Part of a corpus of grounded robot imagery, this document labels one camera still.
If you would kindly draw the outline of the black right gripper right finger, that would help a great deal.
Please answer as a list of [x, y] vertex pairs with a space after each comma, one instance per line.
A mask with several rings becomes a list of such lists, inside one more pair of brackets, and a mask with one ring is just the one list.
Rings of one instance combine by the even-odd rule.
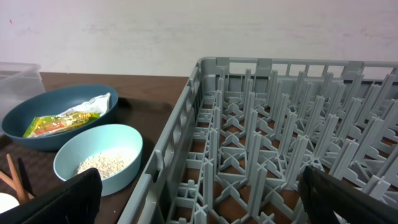
[[336, 215], [348, 223], [397, 224], [396, 209], [314, 166], [304, 169], [298, 192], [312, 224], [338, 223]]

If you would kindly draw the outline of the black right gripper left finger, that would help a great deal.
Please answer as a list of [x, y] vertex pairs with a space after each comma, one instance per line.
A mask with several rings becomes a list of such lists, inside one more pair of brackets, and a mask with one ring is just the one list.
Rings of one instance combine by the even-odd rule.
[[1, 224], [93, 224], [100, 209], [101, 192], [100, 174], [90, 168], [46, 194], [2, 213]]

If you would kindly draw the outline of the light blue bowl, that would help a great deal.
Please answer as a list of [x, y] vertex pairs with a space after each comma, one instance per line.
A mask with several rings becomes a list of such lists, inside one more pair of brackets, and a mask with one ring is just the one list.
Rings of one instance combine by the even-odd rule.
[[53, 161], [56, 176], [66, 181], [95, 168], [101, 176], [102, 196], [119, 192], [137, 176], [143, 138], [124, 124], [107, 124], [84, 131], [65, 143]]

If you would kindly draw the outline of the green snack wrapper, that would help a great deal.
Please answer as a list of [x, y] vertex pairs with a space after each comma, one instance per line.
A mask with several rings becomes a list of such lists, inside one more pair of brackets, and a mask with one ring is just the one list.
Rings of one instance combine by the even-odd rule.
[[58, 115], [35, 117], [23, 138], [37, 138], [63, 133], [96, 121], [109, 110], [111, 94], [99, 95]]

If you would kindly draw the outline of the dark blue bowl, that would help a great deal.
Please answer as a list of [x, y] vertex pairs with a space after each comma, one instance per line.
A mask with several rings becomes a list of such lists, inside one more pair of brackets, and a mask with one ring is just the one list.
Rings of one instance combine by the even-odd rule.
[[[37, 138], [23, 138], [30, 123], [36, 116], [56, 115], [77, 106], [96, 96], [110, 94], [109, 110], [105, 115], [80, 128]], [[38, 151], [57, 151], [77, 134], [116, 119], [119, 95], [106, 85], [75, 85], [58, 90], [48, 91], [17, 105], [5, 115], [1, 129], [14, 142], [29, 149]]]

